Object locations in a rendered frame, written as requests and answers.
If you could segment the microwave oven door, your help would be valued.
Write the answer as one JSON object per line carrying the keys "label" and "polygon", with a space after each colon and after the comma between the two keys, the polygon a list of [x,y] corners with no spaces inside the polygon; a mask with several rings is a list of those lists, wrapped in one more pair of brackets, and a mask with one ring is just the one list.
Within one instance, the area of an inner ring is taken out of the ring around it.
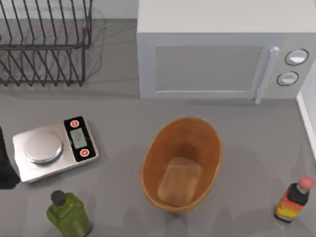
{"label": "microwave oven door", "polygon": [[151,99],[255,99],[273,33],[138,33],[140,95]]}

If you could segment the green bottle with black cap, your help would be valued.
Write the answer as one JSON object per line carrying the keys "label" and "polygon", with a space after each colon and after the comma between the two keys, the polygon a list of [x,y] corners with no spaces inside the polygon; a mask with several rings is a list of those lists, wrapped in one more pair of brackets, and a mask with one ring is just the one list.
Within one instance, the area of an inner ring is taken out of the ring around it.
{"label": "green bottle with black cap", "polygon": [[92,223],[83,202],[73,193],[55,190],[51,193],[51,205],[46,211],[48,220],[62,237],[87,237]]}

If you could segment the pale microwave oven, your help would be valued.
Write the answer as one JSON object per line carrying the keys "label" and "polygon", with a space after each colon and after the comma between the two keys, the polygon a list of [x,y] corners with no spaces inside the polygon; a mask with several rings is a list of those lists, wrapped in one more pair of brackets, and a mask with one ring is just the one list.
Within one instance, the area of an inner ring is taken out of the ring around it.
{"label": "pale microwave oven", "polygon": [[[283,37],[263,99],[292,99],[316,63],[315,0],[139,0],[138,33],[273,33]],[[288,52],[305,49],[301,65],[285,62]],[[279,86],[280,74],[298,81]]]}

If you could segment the dark bottle with pink cap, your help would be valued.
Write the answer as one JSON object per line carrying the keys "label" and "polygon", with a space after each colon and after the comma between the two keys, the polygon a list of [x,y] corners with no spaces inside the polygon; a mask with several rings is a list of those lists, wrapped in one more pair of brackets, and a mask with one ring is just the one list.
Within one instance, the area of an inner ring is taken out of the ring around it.
{"label": "dark bottle with pink cap", "polygon": [[313,186],[314,180],[308,175],[302,176],[298,182],[291,183],[275,206],[275,218],[291,223],[308,202]]}

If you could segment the brown wicker basket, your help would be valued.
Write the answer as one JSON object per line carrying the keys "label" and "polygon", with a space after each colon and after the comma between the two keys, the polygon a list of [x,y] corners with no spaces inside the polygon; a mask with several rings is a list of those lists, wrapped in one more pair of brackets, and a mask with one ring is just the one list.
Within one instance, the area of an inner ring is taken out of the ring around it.
{"label": "brown wicker basket", "polygon": [[198,117],[166,124],[144,156],[140,184],[147,200],[173,214],[196,208],[208,195],[222,163],[222,143],[214,127]]}

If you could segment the silver kitchen scale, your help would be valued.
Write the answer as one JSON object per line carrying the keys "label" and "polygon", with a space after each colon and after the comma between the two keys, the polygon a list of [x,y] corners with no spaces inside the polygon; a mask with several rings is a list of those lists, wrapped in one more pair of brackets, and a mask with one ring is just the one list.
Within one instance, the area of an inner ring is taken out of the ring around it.
{"label": "silver kitchen scale", "polygon": [[32,183],[96,160],[99,152],[82,116],[41,126],[12,138],[23,183]]}

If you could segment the round microwave knob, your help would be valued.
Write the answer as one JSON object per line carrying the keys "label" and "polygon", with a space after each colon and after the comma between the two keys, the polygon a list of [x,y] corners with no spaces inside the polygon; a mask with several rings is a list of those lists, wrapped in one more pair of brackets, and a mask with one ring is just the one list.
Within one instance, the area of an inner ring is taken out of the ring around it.
{"label": "round microwave knob", "polygon": [[299,75],[294,72],[287,72],[287,73],[283,73],[280,74],[277,79],[276,82],[279,86],[291,86],[293,84],[295,84],[299,79]]}
{"label": "round microwave knob", "polygon": [[285,62],[289,66],[298,66],[303,64],[309,57],[309,53],[305,49],[288,52],[285,57]]}

